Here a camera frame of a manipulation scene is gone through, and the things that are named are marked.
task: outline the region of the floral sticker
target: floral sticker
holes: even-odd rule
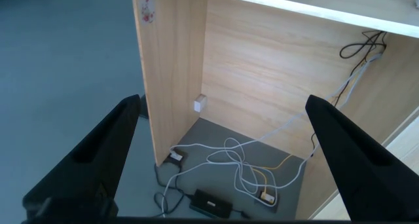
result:
[[[155,19],[155,3],[154,0],[141,0],[141,23],[151,24]]]

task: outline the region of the yellow cable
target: yellow cable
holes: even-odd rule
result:
[[[282,166],[286,162],[286,160],[288,160],[289,158],[291,158],[291,156],[292,155],[288,155],[288,157],[286,157],[284,160],[282,160],[282,162],[280,163],[280,165],[276,166],[275,168],[268,168],[268,167],[261,167],[261,168],[264,168],[264,169],[267,169],[267,170],[275,170],[275,169],[278,169],[278,168],[280,168],[280,166]]]
[[[255,172],[257,172],[257,173],[259,173],[260,175],[262,175],[263,176],[263,178],[264,178],[264,193],[266,193],[266,185],[268,184],[268,179],[266,178],[266,176],[263,174],[263,172],[261,172],[261,171],[259,171],[259,170],[256,170],[256,169],[254,169],[254,168],[252,168],[252,170],[253,171],[255,171]]]
[[[268,169],[268,170],[275,170],[275,169],[278,169],[278,168],[280,168],[280,166],[282,166],[285,162],[286,162],[286,160],[288,160],[289,158],[291,158],[291,156],[292,155],[288,155],[288,157],[286,157],[284,160],[282,160],[282,162],[280,163],[280,165],[278,165],[278,166],[276,166],[275,168],[268,168],[268,167],[261,167],[261,168],[264,168],[264,169]],[[268,185],[268,179],[266,178],[266,176],[263,174],[263,172],[261,172],[261,171],[259,171],[259,170],[257,170],[257,169],[254,169],[254,168],[252,168],[252,170],[253,171],[255,171],[255,172],[257,172],[257,173],[259,173],[260,175],[262,175],[263,176],[263,178],[264,178],[264,193],[266,193],[266,185]]]

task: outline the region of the wooden panel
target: wooden panel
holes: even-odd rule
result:
[[[418,116],[419,39],[391,35],[381,60],[366,70],[342,111],[384,146]],[[337,194],[321,151],[306,165],[297,219],[307,219]]]
[[[155,19],[141,21],[133,0],[151,134],[157,164],[199,118],[207,0],[149,0]]]
[[[208,0],[202,117],[259,138],[304,111],[310,94],[334,92],[359,59],[339,50],[364,29],[238,0]],[[305,158],[307,117],[265,143]]]
[[[415,0],[242,0],[346,24],[419,37]]]
[[[419,118],[416,118],[387,149],[410,169],[419,174]],[[349,220],[342,197],[337,195],[313,219],[317,220]]]

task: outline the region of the cord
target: cord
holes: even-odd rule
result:
[[[233,212],[238,212],[240,214],[240,216],[244,219],[251,219],[251,217],[247,213],[245,213],[244,211],[235,210],[235,209],[232,209],[232,211]]]
[[[278,169],[278,168],[280,168],[280,166],[282,166],[283,164],[284,164],[284,162],[287,160],[287,159],[289,159],[289,158],[291,158],[292,157],[292,155],[288,155],[288,157],[286,157],[284,160],[282,160],[282,162],[278,165],[278,166],[276,166],[276,167],[274,167],[274,168],[267,168],[267,167],[261,167],[261,168],[264,168],[264,169],[268,169],[268,170],[275,170],[275,169]],[[252,168],[252,170],[254,170],[255,172],[257,172],[257,173],[259,173],[260,175],[262,175],[263,176],[263,178],[264,178],[264,184],[266,185],[266,184],[268,184],[268,179],[266,178],[266,176],[263,174],[263,172],[261,172],[261,171],[259,171],[259,170],[257,170],[257,169],[255,169],[255,168]]]
[[[351,91],[350,91],[350,93],[347,95],[347,97],[346,97],[346,101],[345,101],[345,103],[349,100],[349,97],[351,96],[351,94],[352,94],[352,90],[355,88],[355,86],[356,86],[356,84],[357,84],[357,82],[358,82],[358,80],[361,78],[361,76],[362,76],[362,74],[365,72],[365,70],[369,67],[369,64],[372,62],[372,61],[374,61],[374,60],[376,60],[377,58],[379,58],[379,57],[381,57],[381,54],[376,54],[376,55],[374,55],[370,60],[367,60],[367,63],[366,64],[364,64],[363,66],[362,66],[362,68],[360,68],[360,69],[356,69],[356,70],[354,70],[354,72],[353,72],[353,74],[352,75],[350,75],[349,76],[349,78],[346,80],[346,81],[344,81],[344,83],[334,92],[334,93],[332,93],[331,95],[329,95],[328,97],[326,97],[325,99],[326,100],[328,100],[329,98],[331,98],[331,97],[333,97],[334,95],[336,95],[338,92],[340,92],[345,86],[346,86],[346,83],[348,82],[348,81],[351,81],[355,76],[357,76],[357,74],[359,73],[359,75],[357,76],[357,79],[355,80],[355,83],[352,85],[352,88],[351,88]],[[307,157],[307,158],[305,158],[301,163],[300,163],[300,165],[299,165],[299,169],[298,169],[298,171],[297,171],[297,174],[295,175],[295,177],[291,180],[291,181],[289,181],[288,183],[286,183],[285,185],[280,185],[280,186],[277,186],[276,185],[276,180],[275,180],[275,177],[274,177],[274,174],[269,170],[269,169],[266,169],[266,168],[264,168],[264,167],[261,167],[261,166],[255,166],[255,165],[252,165],[252,164],[249,164],[248,162],[246,162],[245,161],[245,159],[246,159],[246,154],[244,153],[244,150],[243,150],[243,146],[244,145],[249,145],[250,143],[254,143],[254,142],[256,142],[256,141],[263,141],[264,139],[266,139],[266,138],[268,138],[268,137],[270,137],[270,136],[272,136],[272,135],[274,135],[275,133],[277,133],[277,132],[279,132],[280,130],[283,130],[284,128],[287,128],[295,119],[297,119],[297,118],[299,118],[299,117],[301,117],[302,115],[304,115],[305,114],[305,112],[302,112],[302,113],[299,113],[299,114],[297,114],[297,115],[295,115],[294,117],[292,117],[291,119],[289,119],[283,126],[281,126],[281,127],[279,127],[279,128],[277,128],[277,129],[275,129],[275,130],[273,130],[273,131],[271,131],[271,132],[269,132],[269,133],[267,133],[267,134],[265,134],[264,136],[262,136],[262,137],[260,137],[259,139],[257,139],[257,140],[251,140],[251,141],[247,141],[247,142],[244,142],[244,143],[239,143],[239,141],[237,141],[236,139],[234,139],[234,138],[227,138],[226,140],[225,140],[225,142],[224,142],[224,147],[223,148],[220,148],[220,147],[211,147],[211,146],[208,146],[208,145],[203,145],[203,144],[201,144],[201,143],[193,143],[193,144],[189,144],[189,145],[174,145],[174,146],[172,146],[171,147],[171,150],[173,150],[174,148],[177,148],[177,147],[191,147],[191,146],[201,146],[201,147],[205,147],[205,148],[207,148],[207,149],[216,149],[217,151],[216,152],[214,152],[214,153],[212,153],[212,154],[210,154],[210,155],[208,155],[207,156],[207,159],[206,159],[206,162],[203,162],[203,163],[201,163],[201,164],[198,164],[198,165],[196,165],[196,166],[194,166],[194,167],[192,167],[192,168],[189,168],[188,170],[185,170],[185,171],[183,171],[183,172],[180,172],[180,173],[178,173],[178,174],[175,174],[175,175],[173,175],[170,179],[169,179],[169,181],[168,181],[168,184],[166,185],[166,188],[165,188],[165,190],[164,190],[164,192],[163,192],[163,196],[162,196],[162,202],[161,202],[161,207],[162,207],[162,215],[164,216],[164,217],[166,217],[166,214],[164,213],[164,200],[165,200],[165,194],[166,194],[166,192],[167,192],[167,190],[169,189],[169,184],[172,182],[172,179],[175,179],[176,177],[178,177],[178,176],[180,176],[180,175],[183,175],[183,174],[186,174],[186,173],[188,173],[188,172],[190,172],[190,171],[193,171],[193,170],[195,170],[195,169],[197,169],[197,168],[199,168],[199,167],[201,167],[201,166],[203,166],[203,165],[208,165],[208,164],[212,164],[212,165],[235,165],[236,166],[236,171],[235,171],[235,173],[234,173],[234,188],[237,190],[237,191],[239,191],[239,192],[241,192],[241,193],[243,193],[243,194],[245,194],[245,195],[248,195],[248,196],[250,196],[251,198],[253,198],[253,199],[255,199],[256,201],[258,201],[258,202],[260,202],[261,204],[264,204],[265,206],[269,206],[269,207],[273,207],[273,206],[275,206],[276,205],[276,203],[277,203],[277,199],[275,199],[275,201],[274,201],[274,203],[273,204],[267,204],[267,203],[265,203],[265,202],[263,202],[262,200],[260,200],[260,199],[258,199],[258,198],[256,198],[256,197],[254,197],[252,194],[254,194],[253,192],[252,193],[250,193],[250,192],[247,192],[247,189],[246,189],[246,186],[244,185],[244,183],[246,183],[246,184],[248,184],[248,185],[251,185],[251,186],[253,186],[253,187],[255,187],[256,188],[256,190],[257,190],[257,188],[258,187],[271,187],[271,188],[273,188],[274,190],[275,190],[275,197],[278,197],[278,189],[283,189],[283,188],[286,188],[286,187],[288,187],[289,185],[291,185],[299,176],[300,176],[300,173],[301,173],[301,169],[302,169],[302,166],[307,162],[307,160],[308,159],[310,159],[310,157],[316,152],[316,149],[319,147],[319,144],[317,144],[315,147],[314,147],[314,149],[313,149],[313,151],[310,153],[310,155]],[[226,142],[228,141],[228,140],[233,140],[233,141],[235,141],[236,143],[237,143],[237,145],[235,145],[235,146],[232,146],[232,147],[226,147]],[[233,151],[233,149],[236,149],[236,148],[239,148],[240,147],[240,149],[242,150],[242,154],[243,154],[243,158],[237,153],[237,152],[235,152],[235,151]],[[218,153],[226,153],[227,154],[227,156],[231,159],[231,161],[229,161],[229,162],[214,162],[214,161],[212,161],[211,160],[211,157],[212,156],[214,156],[214,155],[216,155],[216,154],[218,154]],[[232,154],[232,155],[235,155],[236,157],[237,157],[237,160],[236,159],[234,159],[233,157],[231,157],[230,156],[230,154]],[[256,168],[256,169],[258,169],[258,170],[260,170],[260,171],[264,171],[264,172],[267,172],[269,175],[271,175],[272,176],[272,181],[273,181],[273,185],[269,185],[269,184],[264,184],[264,185],[259,185],[258,183],[257,183],[257,179],[255,179],[255,182],[251,182],[251,181],[248,181],[248,180],[246,180],[246,179],[244,179],[243,178],[243,176],[242,176],[242,174],[243,174],[243,170],[244,170],[244,168],[245,167],[248,167],[248,168]],[[239,189],[238,187],[237,187],[237,185],[236,185],[236,180],[237,179],[239,179],[240,180],[240,183],[242,184],[242,187],[245,189],[245,190],[242,190],[242,189]]]
[[[180,173],[182,171],[182,166],[178,166],[178,168],[179,168],[178,173]],[[156,164],[155,164],[155,176],[156,176],[156,181],[157,181],[159,186],[161,186],[161,187],[166,187],[167,186],[167,184],[165,185],[165,184],[163,184],[163,182],[161,182],[161,180],[158,176],[158,169],[157,169]],[[162,213],[154,215],[152,217],[160,217],[160,216],[165,215],[165,214],[171,214],[174,211],[176,211],[176,209],[179,207],[180,203],[182,202],[183,198],[185,198],[185,197],[191,198],[192,195],[186,194],[182,189],[180,189],[177,186],[177,179],[178,179],[178,177],[175,178],[175,186],[174,187],[169,186],[168,189],[176,190],[179,193],[181,193],[181,198],[179,198],[179,200],[176,202],[175,206],[171,210],[169,210],[169,205],[168,205],[166,195],[164,195],[163,193],[160,193],[160,192],[155,193],[154,197],[153,197],[154,202],[157,205],[157,207],[162,210]],[[159,195],[162,197],[162,200],[164,200],[162,205],[160,205],[159,202],[158,202],[158,196]]]
[[[369,37],[368,35],[367,35],[367,33],[374,33],[375,32],[375,34],[373,35],[373,36],[371,36],[371,37]],[[383,36],[382,36],[382,38],[381,38],[381,43],[376,43],[377,42],[377,40],[378,40],[378,38],[381,36],[383,34]],[[362,35],[363,36],[365,36],[366,38],[367,38],[367,40],[364,42],[364,43],[353,43],[353,44],[349,44],[349,45],[346,45],[346,46],[344,46],[343,48],[341,48],[341,50],[340,50],[340,52],[339,52],[339,56],[342,58],[342,59],[349,59],[349,58],[352,58],[352,57],[354,57],[356,54],[358,54],[359,52],[361,52],[361,50],[363,50],[365,47],[368,47],[369,46],[369,50],[367,51],[367,53],[364,55],[364,57],[361,59],[361,61],[351,70],[351,73],[350,73],[350,75],[349,76],[352,76],[353,74],[354,74],[354,71],[363,63],[363,62],[366,62],[367,61],[367,57],[368,57],[368,55],[377,47],[377,46],[382,46],[383,47],[383,51],[382,52],[384,52],[385,50],[386,50],[386,48],[387,48],[387,44],[386,44],[386,42],[384,41],[384,38],[386,37],[386,35],[387,35],[387,32],[384,32],[384,31],[377,31],[377,30],[371,30],[371,31],[363,31],[362,32]],[[347,49],[347,48],[349,48],[349,47],[355,47],[355,46],[360,46],[353,54],[351,54],[351,55],[349,55],[349,56],[343,56],[343,52]],[[346,90],[346,88],[348,87],[348,85],[349,85],[349,81],[347,81],[346,82],[346,84],[345,84],[345,87],[342,89],[342,91],[339,93],[339,95],[338,95],[338,97],[335,99],[335,100],[333,100],[333,102],[335,102],[335,104],[333,104],[333,106],[337,106],[337,104],[338,104],[338,102],[339,102],[339,99],[340,99],[340,97],[343,95],[343,93],[345,92],[345,90]],[[314,132],[313,134],[312,134],[312,136],[311,136],[311,141],[312,141],[312,145],[313,145],[313,148],[316,146],[315,145],[315,143],[314,143],[314,140],[313,140],[313,137],[316,135],[316,133]]]

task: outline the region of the black cable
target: black cable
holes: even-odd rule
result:
[[[233,212],[238,212],[240,214],[240,216],[244,219],[251,219],[251,217],[247,213],[245,213],[244,211],[235,210],[235,209],[232,209],[232,211]]]
[[[182,167],[181,167],[181,166],[178,166],[178,168],[179,168],[179,171],[178,171],[178,174],[179,174],[179,173],[181,173],[181,172],[182,172]],[[155,176],[156,176],[156,180],[157,180],[158,185],[159,185],[159,186],[161,186],[161,187],[166,188],[167,184],[166,184],[166,185],[165,185],[165,184],[163,184],[163,182],[161,182],[161,180],[160,180],[160,178],[159,178],[159,176],[158,176],[157,165],[155,165]],[[159,201],[158,201],[158,196],[160,195],[160,196],[162,196],[162,198],[164,198],[164,202],[163,202],[163,212],[162,212],[161,214],[157,214],[157,215],[154,215],[154,216],[152,216],[152,217],[160,217],[160,216],[162,216],[163,214],[172,214],[172,213],[173,213],[174,211],[176,211],[176,209],[179,207],[179,205],[180,205],[180,203],[182,202],[183,198],[185,198],[185,197],[187,197],[187,198],[189,198],[189,199],[191,199],[191,198],[192,198],[192,195],[186,194],[186,193],[185,193],[182,189],[180,189],[180,188],[177,186],[177,179],[178,179],[178,177],[179,177],[179,176],[175,177],[175,186],[174,186],[174,187],[169,186],[169,187],[168,187],[168,189],[171,189],[171,190],[176,190],[176,191],[178,191],[179,193],[181,193],[181,195],[182,195],[182,196],[181,196],[181,198],[180,198],[180,199],[176,202],[175,206],[174,206],[172,209],[170,209],[170,210],[169,210],[169,205],[168,205],[167,198],[163,195],[163,193],[161,193],[161,192],[157,192],[157,193],[155,193],[155,194],[154,194],[153,199],[154,199],[154,202],[155,202],[155,204],[157,205],[157,207],[158,207],[159,209],[162,209],[162,206],[161,206],[161,202],[159,202]]]
[[[372,35],[371,37],[369,37],[368,35],[367,35],[367,33],[372,33],[372,32],[375,32],[375,34],[374,35]],[[380,36],[383,34],[383,36],[382,36],[382,38],[381,38],[381,43],[377,43],[377,40],[378,40],[378,38],[380,38]],[[361,59],[361,61],[351,70],[351,73],[350,73],[350,75],[349,75],[349,77],[351,77],[353,74],[354,74],[354,72],[355,72],[355,70],[363,63],[363,62],[366,62],[367,61],[367,57],[368,57],[368,55],[376,48],[376,47],[378,47],[378,46],[380,46],[380,47],[383,47],[384,48],[384,50],[386,50],[386,48],[387,48],[387,44],[384,42],[384,38],[386,37],[386,35],[387,35],[387,32],[384,32],[384,31],[378,31],[378,30],[372,30],[372,31],[363,31],[362,32],[362,35],[364,35],[366,38],[368,38],[364,43],[353,43],[353,44],[349,44],[349,45],[346,45],[346,46],[344,46],[341,50],[340,50],[340,52],[339,52],[339,56],[342,58],[342,59],[349,59],[349,58],[352,58],[352,57],[354,57],[356,54],[358,54],[359,52],[361,52],[365,47],[369,47],[369,50],[367,51],[367,53],[364,55],[364,57]],[[343,56],[343,52],[345,51],[345,49],[347,49],[347,48],[350,48],[350,47],[356,47],[356,46],[360,46],[354,53],[352,53],[351,55],[349,55],[349,56]],[[345,84],[345,86],[344,86],[344,88],[340,91],[340,93],[339,93],[339,95],[338,95],[338,97],[337,97],[337,99],[336,99],[336,102],[335,102],[335,104],[333,105],[334,107],[336,107],[336,105],[338,104],[338,102],[339,102],[339,99],[340,99],[340,97],[343,95],[343,93],[345,92],[345,90],[346,90],[346,88],[348,87],[348,85],[349,85],[349,82],[350,81],[347,81],[346,82],[346,84]],[[311,141],[312,141],[312,144],[313,144],[313,149],[315,149],[316,148],[316,144],[314,143],[314,140],[313,140],[313,138],[314,138],[314,135],[316,135],[316,133],[314,132],[313,134],[312,134],[312,136],[311,136]]]
[[[366,33],[367,33],[368,31],[364,31],[362,34],[364,35],[364,36],[367,36],[366,35]],[[370,46],[369,47],[369,50],[367,51],[367,53],[364,55],[364,57],[361,59],[361,61],[352,69],[352,71],[351,71],[351,73],[350,73],[350,75],[349,75],[349,77],[351,77],[353,74],[354,74],[354,71],[363,63],[363,62],[366,62],[367,61],[367,57],[368,57],[368,55],[371,53],[371,51],[373,51],[377,46],[382,46],[382,47],[384,47],[384,50],[387,48],[387,44],[386,43],[377,43],[377,40],[378,40],[378,38],[381,36],[381,34],[383,34],[384,33],[384,35],[383,35],[383,37],[382,37],[382,41],[384,41],[384,37],[385,37],[385,35],[386,35],[386,32],[384,32],[384,31],[379,31],[377,34],[374,34],[373,36],[371,36],[371,37],[369,37],[368,39],[367,39],[367,41],[365,41],[364,43],[354,43],[354,44],[349,44],[349,45],[346,45],[345,47],[343,47],[341,50],[340,50],[340,52],[339,52],[339,56],[342,58],[342,59],[348,59],[348,58],[352,58],[352,57],[354,57],[357,53],[359,53],[362,49],[364,49],[364,47],[367,47],[367,46]],[[347,48],[349,48],[349,47],[354,47],[354,46],[361,46],[357,51],[355,51],[353,54],[351,54],[351,55],[349,55],[349,56],[343,56],[342,55],[342,53],[343,53],[343,51],[345,50],[345,49],[347,49]],[[340,93],[339,93],[339,95],[338,95],[338,98],[336,99],[336,102],[335,102],[335,104],[334,104],[334,106],[336,107],[336,105],[338,104],[338,102],[339,102],[339,99],[340,99],[340,97],[342,96],[342,94],[345,92],[345,90],[346,90],[346,88],[348,87],[348,85],[349,85],[349,81],[347,81],[346,82],[346,84],[345,84],[345,86],[344,86],[344,88],[340,91]]]

